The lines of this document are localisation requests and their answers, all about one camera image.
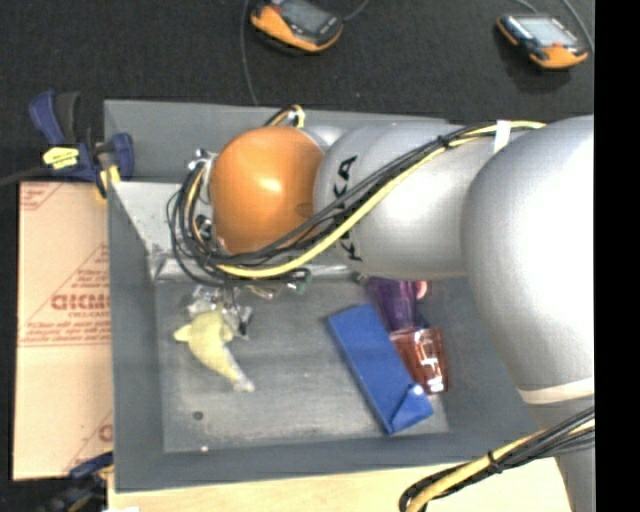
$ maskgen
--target silver robot arm segment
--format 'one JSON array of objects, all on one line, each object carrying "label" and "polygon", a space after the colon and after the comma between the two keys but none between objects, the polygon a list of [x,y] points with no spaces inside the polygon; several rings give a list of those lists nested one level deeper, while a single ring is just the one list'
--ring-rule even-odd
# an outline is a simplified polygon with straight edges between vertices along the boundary
[{"label": "silver robot arm segment", "polygon": [[[399,122],[347,133],[325,156],[316,210],[456,127]],[[364,274],[466,276],[523,400],[546,428],[594,402],[594,118],[550,124],[494,152],[480,138],[393,190],[335,250]],[[572,509],[595,510],[595,448],[557,457]]]}]

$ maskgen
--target yellow cable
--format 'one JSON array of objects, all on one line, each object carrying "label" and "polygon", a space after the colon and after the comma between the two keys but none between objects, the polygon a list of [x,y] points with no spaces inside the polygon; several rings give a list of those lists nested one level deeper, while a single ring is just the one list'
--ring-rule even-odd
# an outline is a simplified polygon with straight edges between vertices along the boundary
[{"label": "yellow cable", "polygon": [[[511,128],[532,128],[537,129],[544,126],[544,123],[538,123],[534,121],[511,121]],[[462,144],[466,144],[467,142],[471,142],[477,139],[476,135],[482,135],[484,133],[488,133],[491,131],[495,131],[497,125],[491,125],[485,128],[480,128],[477,130],[472,130],[468,134],[464,136],[464,138],[458,139],[456,141],[452,141],[449,144],[449,147],[455,147]],[[416,169],[421,167],[424,163],[428,162],[435,156],[439,155],[446,151],[447,148],[442,147],[433,151],[425,158],[420,160],[418,163],[409,167],[406,171],[404,171],[401,175],[397,176],[393,180],[391,180],[387,185],[385,185],[382,189],[380,189],[376,194],[374,194],[371,198],[369,198],[356,212],[351,215],[343,224],[341,224],[335,231],[333,231],[330,235],[320,241],[317,245],[312,247],[309,251],[302,254],[301,256],[281,265],[263,268],[263,269],[248,269],[243,267],[238,267],[234,265],[217,265],[217,267],[234,276],[237,277],[245,277],[252,279],[259,278],[268,278],[275,277],[278,275],[285,274],[291,270],[295,270],[296,268],[304,265],[309,262],[316,256],[318,256],[323,251],[327,250],[331,245],[333,245],[338,239],[340,239],[347,231],[349,231],[357,222],[359,222],[365,215],[367,215],[384,197],[386,197],[396,186],[398,186],[402,181],[404,181],[410,174],[412,174]]]},{"label": "yellow cable", "polygon": [[[579,427],[576,427],[575,429],[573,429],[571,433],[576,434],[582,430],[586,430],[594,426],[595,426],[595,420],[589,420],[583,425],[580,425]],[[496,450],[493,450],[491,452],[493,459],[494,460],[499,459],[503,455],[514,450],[518,446],[526,443],[527,441],[541,434],[542,432],[544,431],[540,431],[535,434],[522,437],[516,441],[513,441],[504,446],[501,446]],[[450,473],[446,477],[441,478],[440,480],[434,482],[429,487],[427,487],[426,489],[423,489],[420,493],[418,493],[416,496],[411,498],[411,501],[407,506],[406,512],[419,512],[432,499],[441,495],[443,492],[445,492],[447,489],[450,489],[454,485],[457,485],[460,482],[466,480],[467,478],[475,475],[476,473],[479,473],[480,471],[488,468],[491,464],[493,464],[493,461],[489,458],[489,455],[484,455],[483,457],[480,457],[478,459],[473,460],[472,462],[469,462],[468,464],[465,464],[464,466],[457,469],[453,473]]]},{"label": "yellow cable", "polygon": [[294,128],[303,128],[305,113],[300,105],[291,105],[287,109],[280,112],[274,119],[271,120],[269,126],[276,126],[286,119],[289,114],[293,113],[296,116]]},{"label": "yellow cable", "polygon": [[[191,188],[189,189],[189,193],[187,194],[187,207],[191,206],[191,204],[193,203],[193,201],[195,201],[195,195],[196,195],[196,189],[198,187],[198,184],[200,183],[200,181],[202,180],[202,177],[204,176],[204,173],[207,170],[207,166],[203,165],[200,167],[200,170],[198,171],[198,174],[196,175],[193,185],[191,186]],[[200,241],[200,243],[204,244],[204,240],[202,239],[202,236],[200,235],[200,230],[198,229],[198,227],[195,225],[195,222],[193,222],[191,224],[191,233],[193,233],[193,235],[195,237],[198,238],[198,240]]]},{"label": "yellow cable", "polygon": [[384,187],[382,187],[378,192],[376,192],[373,196],[371,196],[356,212],[351,215],[345,222],[343,222],[335,231],[333,231],[330,235],[320,241],[317,245],[312,247],[309,251],[302,254],[301,256],[284,263],[282,265],[278,265],[275,267],[269,267],[259,270],[252,269],[244,269],[241,267],[235,267],[230,265],[219,265],[218,268],[228,274],[232,274],[238,277],[249,277],[249,278],[265,278],[265,277],[275,277],[281,274],[285,274],[291,270],[295,270],[301,265],[309,262],[313,258],[315,258],[318,254],[327,250],[331,247],[337,240],[342,237],[347,231],[349,231],[357,222],[359,222],[367,213],[369,213],[374,206],[376,206],[382,199],[391,192],[395,187],[397,187],[402,181],[404,181],[411,173],[413,173],[418,167],[420,167],[425,162],[428,162],[436,155],[444,152],[445,148],[438,148],[433,153],[430,153],[426,158],[423,158],[418,163],[409,167],[405,172],[401,175],[397,176],[389,183],[387,183]]}]

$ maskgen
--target yellow clamp label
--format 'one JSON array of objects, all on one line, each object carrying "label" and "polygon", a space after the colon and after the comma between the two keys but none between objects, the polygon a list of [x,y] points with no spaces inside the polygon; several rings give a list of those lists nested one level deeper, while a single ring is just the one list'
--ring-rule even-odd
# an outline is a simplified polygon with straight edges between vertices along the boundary
[{"label": "yellow clamp label", "polygon": [[80,151],[75,148],[51,148],[42,156],[42,161],[52,166],[56,171],[72,167],[78,163]]}]

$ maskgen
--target cable bundle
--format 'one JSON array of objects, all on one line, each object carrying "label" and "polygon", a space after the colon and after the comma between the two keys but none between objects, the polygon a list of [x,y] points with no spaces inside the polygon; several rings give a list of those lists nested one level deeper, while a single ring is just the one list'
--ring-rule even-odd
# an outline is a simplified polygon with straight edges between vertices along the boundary
[{"label": "cable bundle", "polygon": [[[510,125],[512,130],[544,126],[528,121],[511,122]],[[309,271],[304,265],[335,244],[415,170],[444,151],[479,137],[493,136],[497,127],[495,123],[484,123],[438,137],[384,165],[278,240],[242,254],[228,254],[216,243],[215,235],[206,239],[201,233],[202,223],[198,222],[196,206],[201,201],[200,193],[208,170],[206,162],[202,161],[187,175],[167,205],[174,255],[194,280],[213,286],[307,280]],[[207,224],[213,226],[215,223],[213,219],[207,219]],[[185,257],[195,261],[207,278],[203,280],[189,271],[184,264]]]},{"label": "cable bundle", "polygon": [[595,435],[595,406],[592,406],[555,427],[416,482],[402,494],[398,507],[400,512],[424,512],[430,501],[449,496],[503,470],[544,457],[590,448],[595,444]]}]

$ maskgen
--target electronic device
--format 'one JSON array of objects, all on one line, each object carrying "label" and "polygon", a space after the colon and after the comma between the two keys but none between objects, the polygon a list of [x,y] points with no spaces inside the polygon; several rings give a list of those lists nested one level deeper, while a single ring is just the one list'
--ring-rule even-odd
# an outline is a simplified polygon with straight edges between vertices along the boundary
[{"label": "electronic device", "polygon": [[307,0],[260,0],[250,23],[262,39],[287,53],[320,53],[333,46],[343,28],[342,17]]},{"label": "electronic device", "polygon": [[589,55],[578,38],[553,16],[546,14],[504,15],[496,22],[514,46],[545,70],[568,69]]}]

